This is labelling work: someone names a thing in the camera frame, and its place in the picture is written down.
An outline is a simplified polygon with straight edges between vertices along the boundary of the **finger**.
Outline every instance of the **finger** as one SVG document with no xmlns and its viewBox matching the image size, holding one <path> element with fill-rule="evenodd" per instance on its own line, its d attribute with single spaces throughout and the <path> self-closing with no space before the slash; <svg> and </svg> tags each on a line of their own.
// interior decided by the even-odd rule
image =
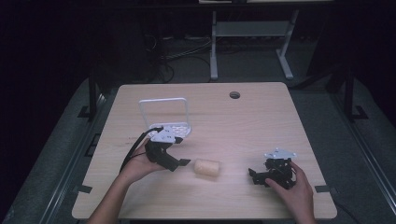
<svg viewBox="0 0 396 224">
<path fill-rule="evenodd" d="M 266 178 L 265 183 L 267 183 L 267 185 L 269 185 L 282 198 L 285 193 L 287 193 L 287 190 L 278 185 L 273 179 Z"/>
<path fill-rule="evenodd" d="M 305 172 L 303 169 L 300 168 L 296 163 L 293 161 L 290 162 L 290 166 L 295 170 L 296 172 L 296 181 L 298 180 L 303 180 L 305 182 L 308 182 L 308 178 L 305 175 Z"/>
<path fill-rule="evenodd" d="M 140 146 L 134 151 L 134 154 L 143 152 L 143 151 L 145 150 L 145 145 L 146 145 L 146 143 L 147 143 L 148 141 L 149 141 L 149 139 L 148 139 L 148 138 L 145 138 L 145 140 L 143 141 L 143 143 L 141 143 Z"/>
</svg>

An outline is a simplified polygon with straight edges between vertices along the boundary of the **table surface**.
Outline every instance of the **table surface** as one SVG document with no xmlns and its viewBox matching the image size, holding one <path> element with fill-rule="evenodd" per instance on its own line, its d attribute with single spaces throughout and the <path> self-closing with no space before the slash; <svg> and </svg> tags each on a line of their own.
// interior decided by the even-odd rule
<svg viewBox="0 0 396 224">
<path fill-rule="evenodd" d="M 238 91 L 240 98 L 232 99 L 232 91 Z M 191 134 L 168 153 L 191 162 L 133 183 L 120 218 L 289 218 L 275 192 L 253 185 L 248 175 L 248 168 L 265 172 L 263 154 L 276 147 L 297 153 L 293 160 L 305 170 L 312 187 L 326 185 L 283 83 L 125 85 L 118 91 L 83 182 L 92 190 L 78 194 L 73 217 L 90 216 L 132 144 L 147 130 L 138 102 L 174 97 L 189 103 Z M 150 103 L 145 109 L 150 123 L 185 121 L 182 103 Z M 197 175 L 196 159 L 220 161 L 219 176 Z M 316 218 L 337 214 L 329 192 L 314 192 L 314 204 Z"/>
</svg>

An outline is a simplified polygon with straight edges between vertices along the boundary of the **wire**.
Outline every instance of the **wire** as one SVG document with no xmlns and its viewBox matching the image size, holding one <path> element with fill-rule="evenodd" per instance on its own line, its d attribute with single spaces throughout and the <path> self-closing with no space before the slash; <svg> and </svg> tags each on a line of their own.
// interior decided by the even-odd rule
<svg viewBox="0 0 396 224">
<path fill-rule="evenodd" d="M 361 222 L 359 222 L 359 221 L 355 218 L 355 216 L 354 216 L 349 210 L 347 210 L 343 205 L 341 205 L 341 204 L 340 204 L 339 202 L 337 202 L 336 200 L 333 200 L 333 201 L 334 201 L 335 206 L 337 206 L 337 207 L 343 209 L 344 212 L 346 212 L 356 223 L 361 224 Z"/>
<path fill-rule="evenodd" d="M 177 53 L 174 55 L 162 56 L 162 57 L 160 57 L 160 59 L 163 59 L 163 60 L 164 59 L 175 59 L 175 58 L 183 57 L 183 56 L 197 53 L 201 50 L 207 49 L 210 46 L 210 44 L 212 43 L 212 40 L 209 37 L 206 37 L 206 39 L 207 39 L 207 41 L 199 47 L 196 47 L 194 49 L 189 49 L 189 50 L 186 50 L 184 52 Z"/>
<path fill-rule="evenodd" d="M 161 128 L 152 128 L 152 129 L 149 129 L 146 132 L 142 133 L 140 135 L 140 137 L 136 140 L 136 142 L 134 142 L 134 145 L 131 147 L 131 149 L 129 150 L 128 154 L 126 155 L 124 161 L 122 162 L 122 165 L 121 165 L 121 168 L 120 168 L 120 172 L 122 171 L 122 169 L 124 168 L 126 163 L 128 163 L 128 161 L 131 158 L 134 157 L 132 154 L 134 154 L 134 151 L 137 149 L 137 146 L 139 146 L 139 144 L 143 141 L 143 139 L 146 137 L 146 135 L 148 135 L 148 133 L 151 133 L 153 131 L 160 132 L 162 130 L 163 130 L 163 127 L 161 127 Z"/>
<path fill-rule="evenodd" d="M 220 53 L 220 54 L 235 54 L 235 53 L 238 53 L 238 52 L 244 50 L 244 48 L 241 46 L 241 44 L 234 43 L 233 41 L 224 39 L 224 40 L 222 40 L 222 42 L 228 43 L 228 45 L 226 46 L 226 49 L 221 49 L 223 43 L 219 43 L 218 53 Z M 238 49 L 232 50 L 233 46 L 237 46 Z"/>
<path fill-rule="evenodd" d="M 176 59 L 173 59 L 173 60 L 170 60 L 170 61 L 172 62 L 172 61 L 175 61 L 175 60 L 189 59 L 189 58 L 198 59 L 198 60 L 200 60 L 200 61 L 206 63 L 207 66 L 209 66 L 209 69 L 210 69 L 210 63 L 209 63 L 207 60 L 205 60 L 205 59 L 203 59 L 203 58 L 201 58 L 201 57 L 198 57 L 198 56 L 183 56 L 183 57 L 179 57 L 179 58 L 176 58 Z"/>
<path fill-rule="evenodd" d="M 202 43 L 208 39 L 210 40 L 210 37 L 208 37 L 208 36 L 202 36 L 202 37 L 186 36 L 184 39 L 187 41 L 190 41 L 190 42 L 194 42 L 194 43 Z"/>
<path fill-rule="evenodd" d="M 152 52 L 155 47 L 157 47 L 157 38 L 154 35 L 145 35 L 145 37 L 151 37 L 154 40 L 153 46 L 150 49 L 146 49 L 147 51 Z"/>
<path fill-rule="evenodd" d="M 143 154 L 146 154 L 146 152 L 142 152 L 142 153 L 139 153 L 139 154 L 137 154 L 137 155 L 134 155 L 134 156 L 132 156 L 132 157 L 130 158 L 130 160 L 133 159 L 133 158 L 135 158 L 135 157 L 137 157 L 137 156 L 143 155 Z"/>
<path fill-rule="evenodd" d="M 175 69 L 171 66 L 171 65 L 169 65 L 169 64 L 162 64 L 164 67 L 165 67 L 165 69 L 167 70 L 167 69 L 170 69 L 171 70 L 171 76 L 168 78 L 168 79 L 165 79 L 165 74 L 161 71 L 161 69 L 159 69 L 158 70 L 158 79 L 163 83 L 163 84 L 166 84 L 166 83 L 169 83 L 170 81 L 172 81 L 172 79 L 174 78 L 174 76 L 175 76 Z"/>
</svg>

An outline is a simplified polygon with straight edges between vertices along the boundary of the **dark floor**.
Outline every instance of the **dark floor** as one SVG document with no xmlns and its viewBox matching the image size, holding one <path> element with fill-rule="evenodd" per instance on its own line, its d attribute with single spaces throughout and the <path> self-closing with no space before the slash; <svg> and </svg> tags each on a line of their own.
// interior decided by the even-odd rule
<svg viewBox="0 0 396 224">
<path fill-rule="evenodd" d="M 169 55 L 201 45 L 200 41 L 165 41 Z M 277 61 L 275 49 L 282 39 L 258 41 L 244 39 L 236 42 L 232 53 L 219 54 L 219 80 L 217 82 L 279 81 L 288 86 L 300 83 L 309 65 L 315 42 L 292 42 L 288 52 L 293 80 L 286 80 Z M 199 83 L 209 80 L 208 52 L 169 62 L 174 76 L 169 83 Z M 328 78 L 315 82 L 305 90 L 290 91 L 291 97 L 319 166 L 331 188 L 338 216 L 319 223 L 395 223 L 387 198 L 380 187 L 372 165 L 364 156 L 364 147 L 371 149 L 392 186 L 396 186 L 396 130 L 375 105 L 366 88 L 355 82 L 355 105 L 361 105 L 368 119 L 349 122 L 340 108 L 343 91 L 329 94 L 324 87 Z M 155 78 L 152 83 L 161 83 Z M 81 83 L 69 102 L 47 144 L 26 179 L 11 207 L 9 220 L 4 223 L 83 223 L 71 216 L 78 186 L 82 183 L 91 161 L 86 154 L 92 139 L 97 139 L 106 122 L 106 116 L 117 94 L 112 89 L 98 101 L 98 113 L 92 122 L 78 118 L 80 109 L 88 102 L 88 81 Z M 158 221 L 135 221 L 134 223 Z M 222 223 L 212 220 L 209 223 Z M 292 220 L 250 220 L 225 223 L 293 223 Z"/>
</svg>

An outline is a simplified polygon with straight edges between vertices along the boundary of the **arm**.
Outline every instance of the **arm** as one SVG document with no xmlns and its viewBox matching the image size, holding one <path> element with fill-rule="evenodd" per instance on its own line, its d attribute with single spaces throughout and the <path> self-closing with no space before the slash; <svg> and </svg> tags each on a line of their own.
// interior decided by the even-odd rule
<svg viewBox="0 0 396 224">
<path fill-rule="evenodd" d="M 293 188 L 284 189 L 270 178 L 265 179 L 265 182 L 282 198 L 297 223 L 317 223 L 314 216 L 314 192 L 308 179 L 294 162 L 290 165 L 296 172 L 296 185 Z"/>
<path fill-rule="evenodd" d="M 148 139 L 134 151 L 133 155 L 145 152 Z M 160 165 L 149 161 L 146 155 L 131 159 L 108 189 L 105 197 L 93 211 L 88 223 L 116 223 L 128 188 L 137 180 L 158 170 Z"/>
</svg>

